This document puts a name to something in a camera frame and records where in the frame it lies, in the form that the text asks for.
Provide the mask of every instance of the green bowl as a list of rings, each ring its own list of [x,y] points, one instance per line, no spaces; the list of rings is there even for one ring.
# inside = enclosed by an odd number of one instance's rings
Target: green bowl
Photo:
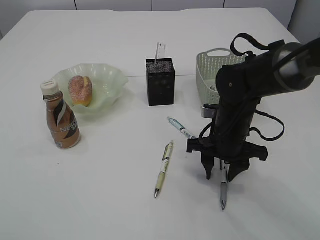
[[[88,106],[73,105],[68,84],[74,76],[87,76],[92,82],[92,101]],[[77,113],[98,113],[121,96],[128,78],[119,69],[107,64],[79,64],[60,71],[53,78],[59,84],[65,102]]]

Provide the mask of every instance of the basket handle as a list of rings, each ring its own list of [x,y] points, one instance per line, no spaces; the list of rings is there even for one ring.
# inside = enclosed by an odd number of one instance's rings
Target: basket handle
[[[221,57],[229,57],[229,56],[232,54],[232,52],[231,52],[229,49],[226,49],[226,48],[215,48],[215,49],[211,49],[211,50],[209,50],[209,51],[204,52],[204,54],[206,54],[209,58],[212,58],[212,56],[209,56],[209,53],[217,52],[217,51],[222,51],[222,52],[228,52],[228,53],[230,53],[230,54],[227,55],[227,56],[221,56]]]

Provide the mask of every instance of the pencil cup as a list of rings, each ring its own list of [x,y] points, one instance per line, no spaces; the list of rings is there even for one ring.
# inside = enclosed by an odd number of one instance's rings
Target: pencil cup
[[[175,103],[175,68],[171,58],[146,60],[146,84],[149,106]]]

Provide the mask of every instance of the mesh pen holder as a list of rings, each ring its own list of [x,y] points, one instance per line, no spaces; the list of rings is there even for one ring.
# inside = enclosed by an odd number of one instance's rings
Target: mesh pen holder
[[[171,105],[175,103],[176,71],[172,58],[147,59],[146,85],[149,106]]]
[[[223,51],[227,56],[209,56],[209,53]],[[219,104],[220,95],[216,88],[216,76],[223,65],[240,64],[245,61],[246,55],[236,56],[229,49],[216,48],[202,52],[196,57],[196,85],[199,96],[204,104]]]

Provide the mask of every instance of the bottle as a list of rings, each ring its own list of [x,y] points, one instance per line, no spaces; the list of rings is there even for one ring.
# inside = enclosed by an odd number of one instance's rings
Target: bottle
[[[58,148],[68,149],[80,141],[80,131],[74,112],[64,101],[64,94],[54,80],[41,84],[46,103],[46,120]]]

